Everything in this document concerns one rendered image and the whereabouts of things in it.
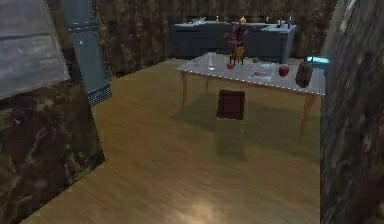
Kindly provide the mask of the grey framed wall picture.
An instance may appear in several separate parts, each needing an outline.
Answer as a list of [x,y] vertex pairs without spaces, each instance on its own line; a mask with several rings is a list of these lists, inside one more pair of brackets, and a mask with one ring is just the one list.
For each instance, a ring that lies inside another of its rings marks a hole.
[[69,78],[46,0],[0,0],[0,99]]

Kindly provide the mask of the teal grey fridge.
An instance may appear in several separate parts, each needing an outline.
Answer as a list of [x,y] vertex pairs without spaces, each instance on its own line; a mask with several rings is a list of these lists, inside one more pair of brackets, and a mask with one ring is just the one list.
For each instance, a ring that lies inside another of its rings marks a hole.
[[60,0],[90,106],[112,96],[91,0]]

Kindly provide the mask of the purple house plant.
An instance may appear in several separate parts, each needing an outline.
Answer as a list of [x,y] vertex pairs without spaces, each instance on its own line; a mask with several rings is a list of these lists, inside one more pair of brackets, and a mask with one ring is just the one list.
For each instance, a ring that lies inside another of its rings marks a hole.
[[245,40],[244,36],[248,33],[254,33],[255,29],[253,26],[230,22],[232,31],[224,35],[229,44],[231,53],[229,63],[234,66],[237,63],[243,63],[245,57]]

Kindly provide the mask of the teal box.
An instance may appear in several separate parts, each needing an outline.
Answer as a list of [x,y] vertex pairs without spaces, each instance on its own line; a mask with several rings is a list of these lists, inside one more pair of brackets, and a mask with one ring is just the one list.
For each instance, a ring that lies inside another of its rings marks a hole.
[[307,56],[305,61],[311,63],[314,68],[324,71],[324,75],[328,74],[330,60],[326,57]]

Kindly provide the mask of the grey top wooden table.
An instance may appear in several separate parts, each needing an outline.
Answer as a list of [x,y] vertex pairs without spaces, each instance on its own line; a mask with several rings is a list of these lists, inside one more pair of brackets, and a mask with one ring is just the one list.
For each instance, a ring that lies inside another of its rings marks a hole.
[[[278,69],[281,64],[262,61],[253,63],[251,59],[245,59],[243,63],[235,65],[233,69],[228,69],[227,64],[229,63],[230,57],[227,55],[217,54],[215,70],[209,70],[207,54],[192,59],[177,67],[177,70],[181,73],[183,83],[182,105],[185,105],[187,99],[188,75],[206,78],[207,83],[209,83],[211,79],[223,79],[226,81],[241,83],[246,87],[255,86],[270,88],[297,95],[303,95],[305,96],[305,101],[298,137],[298,142],[301,142],[305,132],[307,116],[313,104],[316,102],[318,97],[326,95],[325,75],[323,70],[314,68],[309,85],[306,88],[301,88],[295,81],[298,65],[287,64],[289,67],[289,73],[287,76],[281,77],[278,74]],[[273,74],[273,77],[269,82],[250,78],[249,75],[256,70],[270,71]]]

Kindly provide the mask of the dark red chair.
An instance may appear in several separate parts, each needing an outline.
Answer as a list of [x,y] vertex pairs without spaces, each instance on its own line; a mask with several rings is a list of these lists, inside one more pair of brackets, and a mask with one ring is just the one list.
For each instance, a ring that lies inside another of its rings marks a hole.
[[216,116],[218,118],[242,120],[244,118],[244,91],[219,91]]

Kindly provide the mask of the dark grey vase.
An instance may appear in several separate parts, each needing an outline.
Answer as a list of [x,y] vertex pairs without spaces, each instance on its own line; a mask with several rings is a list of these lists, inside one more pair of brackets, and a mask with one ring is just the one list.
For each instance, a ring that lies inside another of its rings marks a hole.
[[313,73],[313,66],[311,63],[303,61],[299,64],[296,73],[296,84],[301,88],[306,88],[309,85]]

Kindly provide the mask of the red and white book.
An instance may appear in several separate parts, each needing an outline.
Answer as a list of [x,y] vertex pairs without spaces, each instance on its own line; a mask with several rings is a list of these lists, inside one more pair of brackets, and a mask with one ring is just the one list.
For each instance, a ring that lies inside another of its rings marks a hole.
[[272,79],[273,74],[270,71],[256,70],[253,71],[249,77],[269,82]]

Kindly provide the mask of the dark grey kitchen counter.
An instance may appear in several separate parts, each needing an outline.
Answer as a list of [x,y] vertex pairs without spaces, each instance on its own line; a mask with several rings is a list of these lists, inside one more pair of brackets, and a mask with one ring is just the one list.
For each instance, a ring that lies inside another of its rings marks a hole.
[[[230,54],[236,46],[235,22],[205,21],[172,26],[172,53],[178,59],[192,59],[208,52]],[[285,63],[290,57],[297,25],[246,23],[250,29],[240,38],[245,56],[262,61]]]

